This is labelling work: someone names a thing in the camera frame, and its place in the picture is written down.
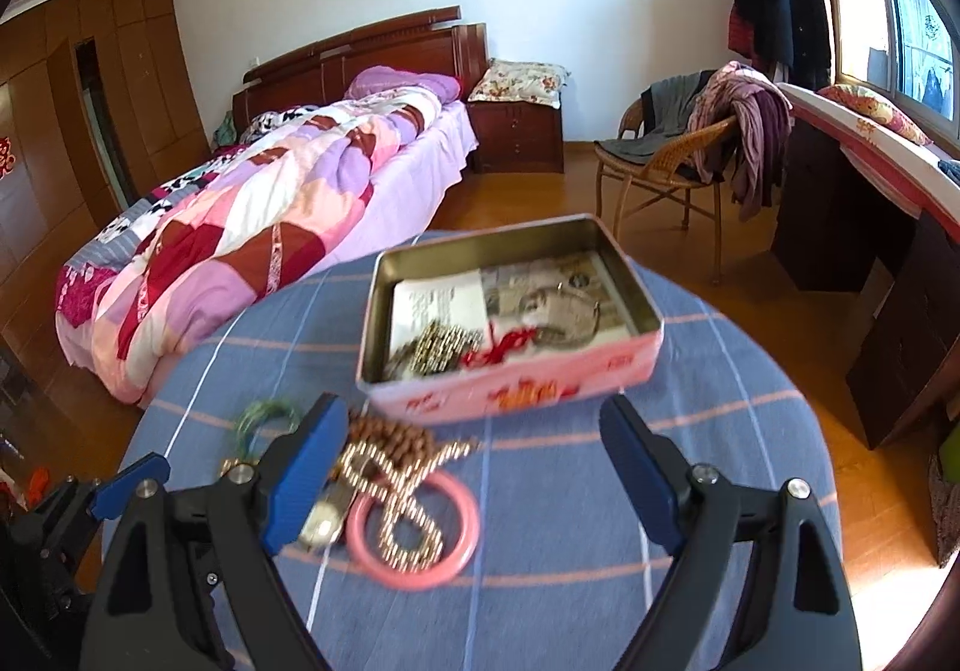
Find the pink bracelet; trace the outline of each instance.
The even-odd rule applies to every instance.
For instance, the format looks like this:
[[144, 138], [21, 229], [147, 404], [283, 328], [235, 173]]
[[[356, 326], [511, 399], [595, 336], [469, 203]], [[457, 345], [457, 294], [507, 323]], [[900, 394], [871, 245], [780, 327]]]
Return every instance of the pink bracelet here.
[[364, 573], [386, 588], [416, 592], [446, 585], [467, 567], [480, 541], [480, 510], [473, 493], [462, 482], [442, 470], [436, 470], [427, 476], [425, 483], [439, 489], [453, 501], [460, 515], [460, 537], [456, 545], [438, 564], [425, 571], [395, 571], [371, 552], [366, 539], [367, 518], [373, 507], [373, 498], [370, 495], [357, 495], [347, 516], [347, 549], [350, 556]]

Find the wooden floor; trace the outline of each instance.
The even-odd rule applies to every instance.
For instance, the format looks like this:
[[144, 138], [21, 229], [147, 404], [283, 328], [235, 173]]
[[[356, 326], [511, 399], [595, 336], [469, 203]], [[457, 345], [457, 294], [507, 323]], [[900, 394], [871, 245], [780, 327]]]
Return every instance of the wooden floor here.
[[[450, 190], [433, 226], [470, 229], [592, 212], [594, 171], [592, 154], [578, 146], [568, 150], [565, 175], [470, 176]], [[607, 186], [608, 203], [613, 203], [616, 184]], [[694, 197], [712, 207], [709, 191]], [[682, 211], [672, 203], [656, 204], [629, 220], [621, 244], [640, 263], [736, 321], [779, 361], [813, 405], [836, 471], [844, 559], [864, 667], [881, 668], [922, 618], [944, 577], [935, 566], [926, 490], [933, 432], [918, 431], [880, 451], [867, 450], [844, 382], [853, 359], [851, 321], [861, 316], [862, 306], [852, 295], [797, 292], [767, 250], [774, 212], [741, 224], [728, 198], [725, 206], [725, 279], [720, 287], [709, 284], [712, 224], [694, 214], [689, 232], [683, 233]], [[67, 473], [109, 477], [140, 412], [114, 401], [83, 370], [58, 364], [45, 372], [53, 379], [20, 403], [9, 420], [0, 418], [0, 429], [24, 457], [18, 460], [4, 451], [0, 465], [13, 475], [44, 463], [55, 479]], [[80, 577], [85, 586], [95, 580], [98, 561], [99, 549], [91, 550]]]

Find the lavender bed sheet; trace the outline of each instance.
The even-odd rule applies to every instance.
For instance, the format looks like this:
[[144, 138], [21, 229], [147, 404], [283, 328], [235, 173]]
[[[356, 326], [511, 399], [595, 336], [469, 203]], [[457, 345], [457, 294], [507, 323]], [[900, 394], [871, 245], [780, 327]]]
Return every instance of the lavender bed sheet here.
[[[426, 230], [443, 195], [463, 180], [467, 156], [477, 147], [467, 106], [451, 102], [424, 134], [373, 174], [373, 196], [352, 232], [307, 275], [402, 244]], [[157, 363], [139, 405], [150, 405], [182, 355]]]

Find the blue gripper pad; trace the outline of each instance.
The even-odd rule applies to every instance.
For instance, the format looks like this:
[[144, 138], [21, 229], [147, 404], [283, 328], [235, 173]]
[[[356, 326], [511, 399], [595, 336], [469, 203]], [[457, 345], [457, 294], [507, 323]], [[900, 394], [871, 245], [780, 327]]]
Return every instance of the blue gripper pad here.
[[689, 464], [680, 450], [651, 433], [624, 396], [600, 407], [600, 439], [643, 530], [667, 554], [678, 554], [685, 543], [679, 505], [689, 494]]
[[296, 431], [280, 436], [260, 458], [266, 516], [260, 542], [271, 556], [296, 540], [326, 477], [347, 442], [347, 404], [322, 394]]
[[96, 497], [90, 506], [90, 516], [100, 522], [116, 519], [127, 507], [133, 490], [140, 482], [154, 479], [157, 484], [166, 484], [169, 478], [170, 463], [157, 452], [151, 452], [97, 487]]

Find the patchwork comforter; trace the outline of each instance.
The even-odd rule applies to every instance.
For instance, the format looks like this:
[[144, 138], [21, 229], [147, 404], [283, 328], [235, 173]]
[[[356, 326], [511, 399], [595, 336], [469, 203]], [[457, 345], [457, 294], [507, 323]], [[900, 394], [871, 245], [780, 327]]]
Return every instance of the patchwork comforter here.
[[439, 115], [416, 86], [338, 102], [161, 187], [61, 271], [67, 356], [88, 342], [89, 364], [72, 361], [138, 401], [160, 358], [315, 268], [363, 217], [373, 172]]

